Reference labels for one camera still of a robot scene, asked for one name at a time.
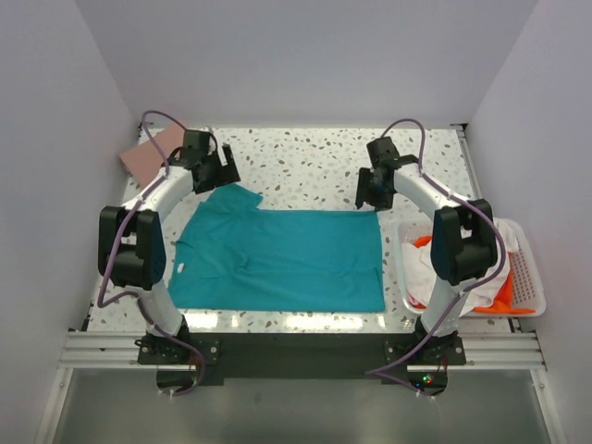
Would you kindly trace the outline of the teal t shirt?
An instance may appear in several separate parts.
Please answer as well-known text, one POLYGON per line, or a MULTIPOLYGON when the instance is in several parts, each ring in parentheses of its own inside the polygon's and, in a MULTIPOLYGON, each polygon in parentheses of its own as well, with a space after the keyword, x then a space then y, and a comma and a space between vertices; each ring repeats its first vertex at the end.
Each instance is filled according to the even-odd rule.
POLYGON ((199 203, 168 290, 182 309, 376 313, 385 308, 376 214, 271 210, 239 185, 199 203))

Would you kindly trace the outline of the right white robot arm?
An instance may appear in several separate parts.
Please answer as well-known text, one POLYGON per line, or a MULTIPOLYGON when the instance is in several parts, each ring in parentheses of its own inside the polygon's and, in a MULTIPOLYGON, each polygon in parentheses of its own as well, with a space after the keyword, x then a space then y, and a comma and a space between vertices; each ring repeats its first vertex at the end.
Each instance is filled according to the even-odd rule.
POLYGON ((389 137, 366 145, 371 166, 359 171, 355 205, 376 211, 392 207, 399 194, 412 201, 432 222, 430 251, 436 282, 412 341, 414 357, 425 364, 445 351, 443 338, 454 335, 471 290, 490 281, 488 270, 505 266, 505 247, 484 200, 468 200, 428 177, 419 159, 400 154, 389 137))

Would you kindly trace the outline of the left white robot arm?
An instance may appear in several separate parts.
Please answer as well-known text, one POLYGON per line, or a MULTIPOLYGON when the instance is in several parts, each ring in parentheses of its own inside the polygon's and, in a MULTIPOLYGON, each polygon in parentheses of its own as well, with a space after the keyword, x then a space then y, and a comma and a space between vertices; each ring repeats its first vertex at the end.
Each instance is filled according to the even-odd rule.
POLYGON ((180 147, 138 195, 121 206, 106 206, 99 215, 98 270, 103 277, 100 308, 130 296, 149 335, 162 337, 158 350, 171 363, 191 354, 191 340, 180 333, 184 316, 164 282, 167 266, 162 223, 186 196, 240 181, 228 144, 219 145, 207 130, 187 129, 180 147))

